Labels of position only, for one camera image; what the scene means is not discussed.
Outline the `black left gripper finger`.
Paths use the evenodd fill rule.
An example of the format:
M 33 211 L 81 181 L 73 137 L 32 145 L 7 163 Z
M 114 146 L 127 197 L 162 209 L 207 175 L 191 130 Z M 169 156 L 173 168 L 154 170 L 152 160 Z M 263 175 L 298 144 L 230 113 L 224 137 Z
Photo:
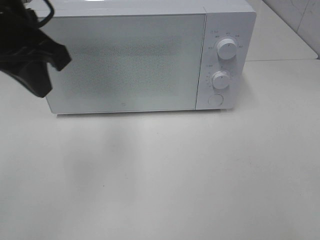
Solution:
M 6 65 L 6 74 L 39 98 L 52 89 L 47 63 L 41 61 L 13 62 Z
M 58 72 L 62 71 L 72 60 L 67 48 L 51 39 L 44 32 L 40 31 L 40 33 L 39 52 L 41 63 L 39 64 L 39 71 L 47 72 L 47 63 L 51 64 Z

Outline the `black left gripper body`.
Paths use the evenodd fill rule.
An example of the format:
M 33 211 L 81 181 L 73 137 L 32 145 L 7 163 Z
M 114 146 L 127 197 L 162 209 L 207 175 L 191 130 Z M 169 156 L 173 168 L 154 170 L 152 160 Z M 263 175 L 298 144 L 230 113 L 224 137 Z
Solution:
M 0 2 L 0 70 L 4 71 L 26 45 L 25 39 L 48 23 L 50 15 L 39 20 L 36 12 L 25 7 L 26 0 Z

